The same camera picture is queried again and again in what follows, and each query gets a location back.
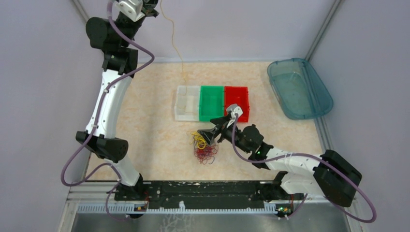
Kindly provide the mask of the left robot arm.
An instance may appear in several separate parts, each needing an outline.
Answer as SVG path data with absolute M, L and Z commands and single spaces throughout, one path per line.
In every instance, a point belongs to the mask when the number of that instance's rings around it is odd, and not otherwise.
M 154 55 L 132 40 L 147 17 L 157 17 L 156 0 L 111 0 L 107 18 L 86 22 L 90 46 L 103 52 L 102 83 L 89 124 L 76 133 L 76 141 L 119 173 L 118 192 L 133 200 L 144 196 L 142 175 L 127 156 L 129 144 L 116 137 L 117 119 L 134 74 L 149 65 Z

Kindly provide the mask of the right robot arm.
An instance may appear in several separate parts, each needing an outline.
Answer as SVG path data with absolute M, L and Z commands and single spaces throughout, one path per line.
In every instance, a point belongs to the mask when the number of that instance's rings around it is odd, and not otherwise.
M 341 207 L 351 206 L 362 175 L 336 151 L 328 149 L 319 155 L 285 151 L 265 143 L 254 124 L 241 130 L 230 116 L 212 119 L 211 123 L 214 128 L 198 130 L 208 145 L 226 140 L 235 151 L 248 153 L 246 161 L 255 167 L 278 172 L 278 182 L 272 186 L 276 198 L 314 194 Z

